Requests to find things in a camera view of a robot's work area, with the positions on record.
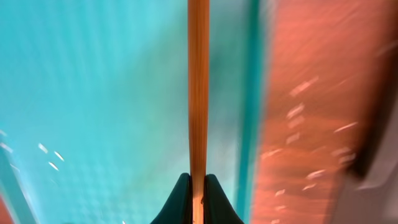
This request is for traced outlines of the wooden chopstick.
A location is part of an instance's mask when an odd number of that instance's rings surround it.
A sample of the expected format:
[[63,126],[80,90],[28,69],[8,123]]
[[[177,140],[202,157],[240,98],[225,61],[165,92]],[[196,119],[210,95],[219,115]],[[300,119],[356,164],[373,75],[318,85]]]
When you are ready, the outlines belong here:
[[209,0],[188,1],[188,129],[193,224],[204,224],[209,85]]

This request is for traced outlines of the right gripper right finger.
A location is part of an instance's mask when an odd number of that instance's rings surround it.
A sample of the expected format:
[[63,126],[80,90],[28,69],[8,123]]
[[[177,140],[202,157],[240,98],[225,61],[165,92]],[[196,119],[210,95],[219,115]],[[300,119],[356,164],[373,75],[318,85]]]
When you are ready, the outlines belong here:
[[205,224],[244,224],[214,174],[205,177],[203,209]]

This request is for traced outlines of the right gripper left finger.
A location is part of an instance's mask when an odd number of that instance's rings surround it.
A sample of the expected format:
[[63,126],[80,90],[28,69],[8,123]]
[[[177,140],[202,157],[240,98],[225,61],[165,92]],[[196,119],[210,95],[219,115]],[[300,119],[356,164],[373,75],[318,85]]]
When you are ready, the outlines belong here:
[[150,224],[192,224],[192,180],[182,173],[167,201]]

